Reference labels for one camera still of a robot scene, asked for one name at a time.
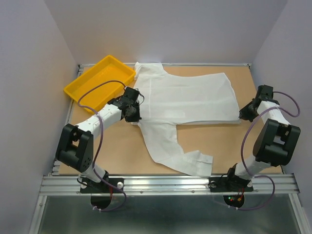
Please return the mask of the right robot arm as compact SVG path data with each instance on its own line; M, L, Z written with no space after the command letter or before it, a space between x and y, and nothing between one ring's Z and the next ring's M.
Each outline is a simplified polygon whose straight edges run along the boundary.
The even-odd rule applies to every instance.
M287 165L294 153L301 134L301 129L291 125L282 112L297 117L300 109L293 115L280 107L276 101L261 101L255 107L256 113L251 116L252 124L246 132L241 145L241 162L228 170L224 178L224 184L229 190L246 188L252 178L270 167ZM251 155L244 158L244 144L251 129L257 120L262 120L264 125L257 137Z

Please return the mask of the white long sleeve shirt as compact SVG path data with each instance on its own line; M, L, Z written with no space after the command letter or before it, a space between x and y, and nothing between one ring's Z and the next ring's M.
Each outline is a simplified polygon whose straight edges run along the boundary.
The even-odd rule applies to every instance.
M228 77L225 73L175 76L161 63L137 62L135 72L134 88L144 96L138 125L152 160L190 176L209 177L213 157L199 150L185 153L176 127L238 124L239 106Z

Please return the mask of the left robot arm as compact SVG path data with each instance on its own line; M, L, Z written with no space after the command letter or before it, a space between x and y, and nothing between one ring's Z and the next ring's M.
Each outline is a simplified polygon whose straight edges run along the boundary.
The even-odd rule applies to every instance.
M61 132L56 150L56 160L80 172L92 181L97 192L108 188L107 172L97 166L94 160L94 140L103 141L104 130L120 120L139 122L139 94L123 94L110 100L87 120L66 124Z

